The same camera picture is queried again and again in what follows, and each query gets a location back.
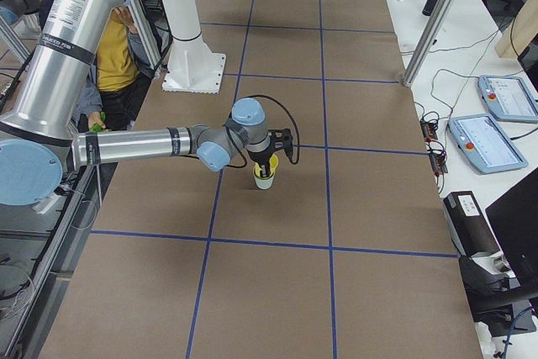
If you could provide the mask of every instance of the white desk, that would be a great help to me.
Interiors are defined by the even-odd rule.
[[[426,0],[387,0],[387,2],[394,30],[398,36],[400,50],[403,53],[414,50],[428,21],[428,18],[421,13]],[[437,35],[437,42],[432,50],[469,46],[479,40],[486,39],[496,30],[497,25],[481,0],[456,0]],[[521,71],[521,66],[517,61],[501,59],[497,56],[494,46],[500,37],[501,34],[498,32],[489,40],[470,49],[430,53],[412,86],[415,101],[424,105],[426,112],[434,110],[441,117],[449,114],[450,110],[447,106],[430,96],[432,79],[440,69],[448,69],[463,76],[508,75]],[[405,65],[409,63],[410,59],[409,54],[403,55]],[[533,89],[528,77],[523,72],[516,76],[523,77],[527,85]],[[458,93],[461,90],[461,96],[452,116],[487,112],[477,89],[477,79],[467,80],[446,72],[440,73],[435,79],[434,94],[450,105],[456,103]],[[501,123],[501,126],[509,136],[521,135],[535,128],[533,124],[505,122]],[[472,190],[481,208],[485,209],[510,187],[538,167],[538,153],[536,153],[538,133],[515,141],[516,146],[529,162],[526,168],[481,175],[471,167],[467,159],[457,149],[456,142],[450,135],[445,136],[445,129],[446,119],[440,121],[437,131],[448,155],[446,164],[449,173],[445,175],[442,198],[453,191]],[[502,339],[494,339],[499,350],[504,348]],[[538,333],[516,335],[512,337],[511,341],[514,342],[514,345],[509,348],[509,357],[536,358]]]

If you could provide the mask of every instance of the person's hand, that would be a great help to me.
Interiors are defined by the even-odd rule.
[[[106,129],[107,125],[103,122],[101,119],[101,112],[100,111],[94,111],[90,114],[89,117],[87,117],[87,127],[89,129],[93,128],[93,125],[99,125],[101,128]]]
[[[127,6],[115,8],[114,12],[118,16],[119,21],[127,26],[131,34],[138,34],[138,30],[135,27],[135,21],[133,20],[133,16],[131,15],[131,12]]]

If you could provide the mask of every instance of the tablet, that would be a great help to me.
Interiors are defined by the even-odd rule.
[[[528,165],[490,114],[451,118],[448,128],[460,150],[479,172],[506,172]]]
[[[478,88],[495,118],[538,123],[538,104],[521,77],[480,76]]]

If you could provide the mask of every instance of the yellow cup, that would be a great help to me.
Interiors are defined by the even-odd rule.
[[[254,163],[254,169],[252,173],[254,174],[254,181],[256,181],[256,186],[260,189],[269,189],[272,185],[272,180],[275,178],[275,172],[278,167],[278,156],[272,155],[269,159],[269,167],[271,168],[271,175],[268,178],[261,178],[261,168],[258,166],[258,163]]]

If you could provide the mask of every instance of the blue cable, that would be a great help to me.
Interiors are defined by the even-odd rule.
[[[512,320],[512,324],[510,324],[508,334],[506,335],[506,341],[504,342],[505,347],[503,355],[501,356],[502,359],[506,359],[506,353],[508,352],[508,347],[510,345],[510,336],[512,336],[512,333],[514,332],[515,324],[518,322],[518,319],[529,310],[532,310],[532,306],[527,307],[525,310],[521,310],[521,312]]]

